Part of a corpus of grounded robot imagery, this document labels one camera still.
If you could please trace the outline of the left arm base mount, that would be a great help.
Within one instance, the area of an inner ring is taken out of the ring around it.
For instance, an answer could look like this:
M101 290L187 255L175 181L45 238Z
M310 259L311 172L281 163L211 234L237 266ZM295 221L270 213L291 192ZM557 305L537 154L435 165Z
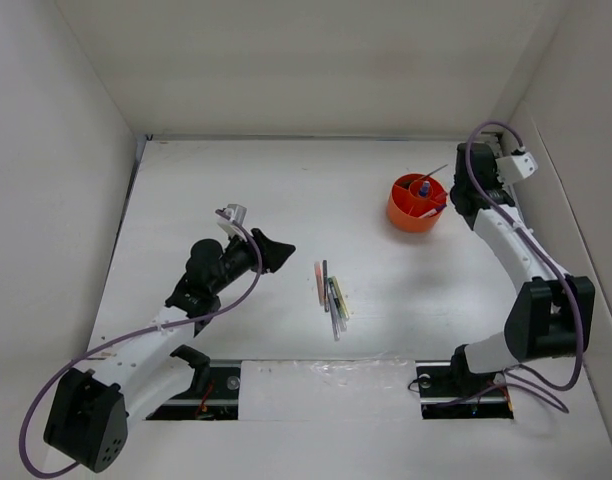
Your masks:
M235 421L239 413L240 363L214 363L205 387L187 391L165 402L150 421Z

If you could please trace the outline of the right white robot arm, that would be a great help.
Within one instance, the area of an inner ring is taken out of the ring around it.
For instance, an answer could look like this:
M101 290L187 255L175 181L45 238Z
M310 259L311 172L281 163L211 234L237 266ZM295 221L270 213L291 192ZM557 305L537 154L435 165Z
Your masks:
M506 186L528 178L537 165L529 153L498 158L484 143L457 147L450 199L459 215L493 251L517 297L502 330L455 349L451 387L464 396L486 379L527 362L572 356L580 374L592 326L595 287L555 262L525 226Z

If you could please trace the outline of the black thin pen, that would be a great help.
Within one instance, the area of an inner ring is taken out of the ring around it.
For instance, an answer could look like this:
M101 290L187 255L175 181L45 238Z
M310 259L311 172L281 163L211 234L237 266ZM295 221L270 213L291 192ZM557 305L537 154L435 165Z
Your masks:
M323 288L323 304L326 312L330 312L329 294L328 294L328 262L322 260L322 288Z

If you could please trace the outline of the black-handled scissors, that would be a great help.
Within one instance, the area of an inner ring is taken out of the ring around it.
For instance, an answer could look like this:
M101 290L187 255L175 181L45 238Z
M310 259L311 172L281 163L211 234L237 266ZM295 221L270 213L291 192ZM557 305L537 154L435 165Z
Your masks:
M423 175L418 175L416 177L406 177L406 178L401 178L399 180L397 180L395 182L395 186L399 186L402 187L404 189L409 189L410 186L416 182L416 181L425 181L428 178L432 177L434 174L440 172L441 170L445 169L447 167L447 164L441 165L440 167L435 168L434 170L428 172L427 174L423 174Z

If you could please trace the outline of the small blue-capped glue bottle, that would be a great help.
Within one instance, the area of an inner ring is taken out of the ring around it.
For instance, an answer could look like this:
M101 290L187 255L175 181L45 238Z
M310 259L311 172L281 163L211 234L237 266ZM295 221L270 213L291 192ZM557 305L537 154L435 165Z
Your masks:
M431 184L428 180L424 180L418 190L418 196L420 198L427 198L431 192Z

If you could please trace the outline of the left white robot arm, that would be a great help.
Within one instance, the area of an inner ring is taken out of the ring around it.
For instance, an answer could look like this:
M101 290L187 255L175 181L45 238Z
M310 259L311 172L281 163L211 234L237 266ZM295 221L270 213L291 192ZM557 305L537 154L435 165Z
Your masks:
M107 469L134 424L170 398L198 396L208 387L210 359L189 343L220 311L220 292L247 272L276 272L295 250L257 228L231 234L226 246L196 242L149 332L122 342L92 368L71 367L60 378L44 441L95 473Z

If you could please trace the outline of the purple-capped white marker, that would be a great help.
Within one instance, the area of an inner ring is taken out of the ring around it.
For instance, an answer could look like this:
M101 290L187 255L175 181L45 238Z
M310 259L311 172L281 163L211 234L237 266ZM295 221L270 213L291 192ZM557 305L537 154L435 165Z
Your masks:
M430 218L430 217L433 217L435 215L438 215L446 206L447 206L446 203L442 203L442 204L440 204L438 206L435 206L434 208L431 208L430 210L428 210L425 213L423 213L422 215L420 215L419 219Z

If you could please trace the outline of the yellow highlighter pen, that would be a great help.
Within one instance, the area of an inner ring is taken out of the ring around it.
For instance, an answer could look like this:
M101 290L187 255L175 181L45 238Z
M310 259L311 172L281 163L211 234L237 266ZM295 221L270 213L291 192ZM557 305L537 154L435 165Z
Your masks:
M347 321L349 319L349 313L344 301L344 297L342 294L342 291L340 289L339 283L337 281L337 278L335 276L333 276L331 278L331 282L332 282L332 288L334 291L334 295L335 295L335 305L338 309L338 313L339 316L344 320Z

